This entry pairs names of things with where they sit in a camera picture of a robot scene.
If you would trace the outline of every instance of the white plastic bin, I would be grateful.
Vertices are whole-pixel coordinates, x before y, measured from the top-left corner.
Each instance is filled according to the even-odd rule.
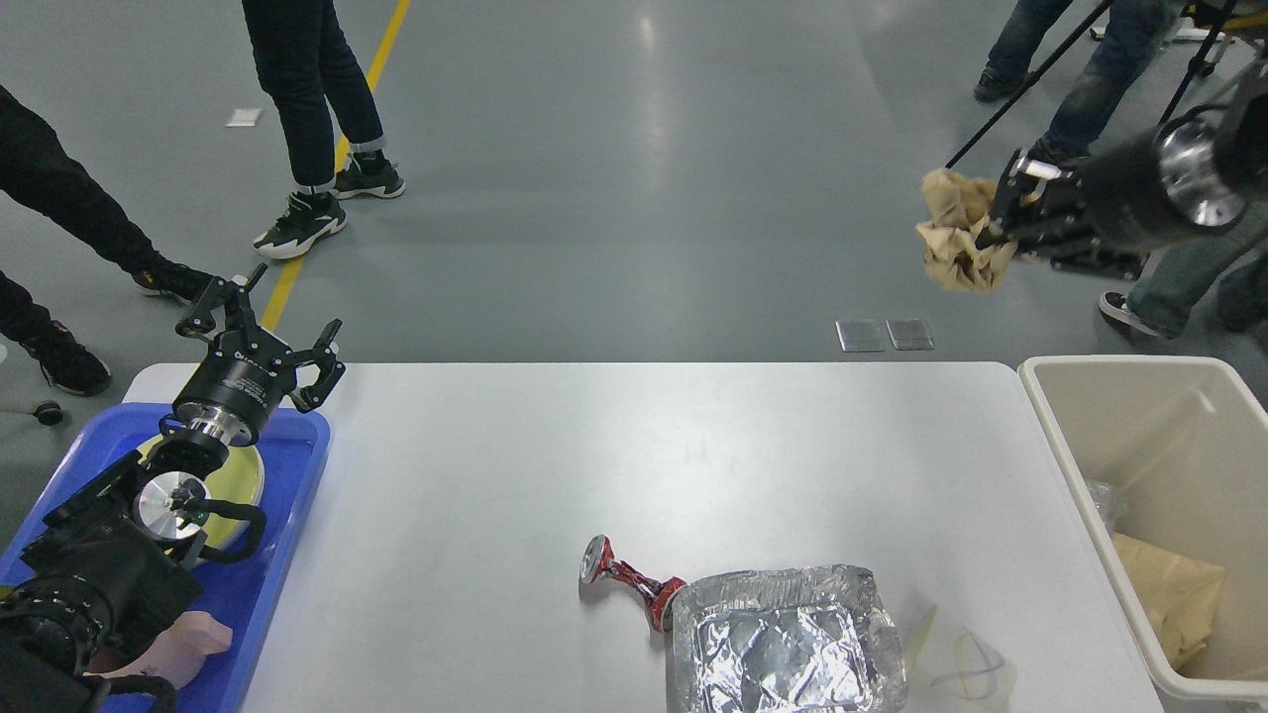
[[[1040,356],[1019,372],[1154,681],[1268,707],[1268,414],[1254,395],[1206,358]],[[1168,665],[1083,478],[1125,491],[1118,532],[1227,568],[1208,647],[1186,675]]]

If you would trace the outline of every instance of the leg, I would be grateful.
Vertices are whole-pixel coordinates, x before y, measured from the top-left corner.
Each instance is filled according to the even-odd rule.
[[[1241,222],[1227,233],[1168,250],[1158,269],[1127,296],[1127,308],[1164,336],[1179,335],[1193,304],[1265,235],[1268,203],[1252,203]]]
[[[4,273],[0,273],[0,334],[20,344],[39,362],[49,386],[66,393],[93,396],[110,384],[110,369]]]
[[[0,189],[126,273],[148,269],[153,244],[123,208],[66,155],[44,119],[0,86]]]
[[[320,63],[325,9],[311,0],[242,0],[242,10],[260,88],[278,107],[295,184],[301,193],[328,192],[335,185],[335,132]]]
[[[987,74],[1000,84],[1021,84],[1044,34],[1073,0],[1018,0],[990,48]]]
[[[1118,0],[1110,8],[1104,41],[1044,136],[1060,151],[1082,156],[1101,136],[1122,95],[1149,66],[1179,16],[1177,0]]]
[[[37,304],[24,287],[0,271],[0,334],[16,343],[48,330],[53,317]]]
[[[339,27],[333,0],[325,0],[322,5],[318,62],[326,99],[330,100],[339,128],[347,137],[353,151],[378,151],[385,142],[370,86]]]
[[[1244,331],[1268,320],[1268,252],[1220,280],[1215,311],[1229,331]]]

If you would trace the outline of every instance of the sneaker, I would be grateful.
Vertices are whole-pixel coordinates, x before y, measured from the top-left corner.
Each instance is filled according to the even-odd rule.
[[[990,104],[992,101],[999,101],[1017,93],[1023,81],[1011,81],[1003,82],[995,79],[995,75],[990,70],[983,70],[981,76],[978,77],[978,86],[973,88],[973,98],[983,104]]]
[[[1051,164],[1060,169],[1071,169],[1092,157],[1087,152],[1075,154],[1061,148],[1060,146],[1052,143],[1052,141],[1047,138],[1047,134],[1038,137],[1038,140],[1035,141],[1035,143],[1032,143],[1026,151],[1026,156],[1035,159],[1036,161]]]
[[[1113,320],[1118,324],[1127,325],[1129,327],[1149,336],[1160,336],[1163,339],[1172,339],[1172,336],[1165,335],[1156,329],[1145,324],[1135,312],[1127,308],[1127,297],[1118,292],[1103,292],[1101,293],[1101,301],[1097,303],[1101,308],[1101,313],[1104,315],[1107,320]]]
[[[158,261],[148,270],[132,273],[132,282],[137,283],[137,288],[147,297],[171,297],[181,303],[193,302],[202,297],[203,291],[213,279],[216,278],[207,273],[189,265],[172,263],[166,258],[158,258]]]
[[[353,156],[347,167],[335,175],[335,197],[339,199],[358,195],[396,198],[402,193],[404,193],[404,180],[392,164],[384,162],[382,170],[372,174],[361,170],[356,156]]]
[[[1215,301],[1215,320],[1217,322],[1220,322],[1220,327],[1224,331],[1226,331],[1226,332],[1241,334],[1241,332],[1249,330],[1250,327],[1253,327],[1253,326],[1255,326],[1255,325],[1258,325],[1259,322],[1263,321],[1257,315],[1245,315],[1245,313],[1243,313],[1243,315],[1234,316],[1234,315],[1229,313],[1229,310],[1225,310],[1225,308],[1221,308],[1221,307],[1225,307],[1225,304],[1221,303],[1219,298],[1216,298],[1216,301]]]
[[[333,195],[292,193],[287,197],[287,212],[251,245],[265,258],[289,260],[308,252],[318,240],[344,230],[346,222],[347,216]]]
[[[71,330],[58,321],[37,337],[19,343],[37,362],[48,386],[75,396],[93,396],[110,384],[110,369],[75,341]]]

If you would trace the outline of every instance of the aluminum foil tray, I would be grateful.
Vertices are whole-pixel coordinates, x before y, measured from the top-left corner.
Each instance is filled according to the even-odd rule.
[[[672,603],[682,713],[893,713],[907,702],[894,622],[870,570],[705,577]]]

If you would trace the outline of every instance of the black pants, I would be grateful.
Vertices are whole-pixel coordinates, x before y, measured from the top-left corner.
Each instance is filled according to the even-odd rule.
[[[44,119],[0,86],[0,190],[48,216],[126,273],[148,269],[158,254],[141,228],[77,161]],[[0,334],[22,341],[48,329],[48,310],[0,273]]]
[[[365,75],[344,39],[333,0],[242,0],[255,70],[278,107],[290,173],[306,193],[335,181],[331,109],[353,151],[383,147]]]

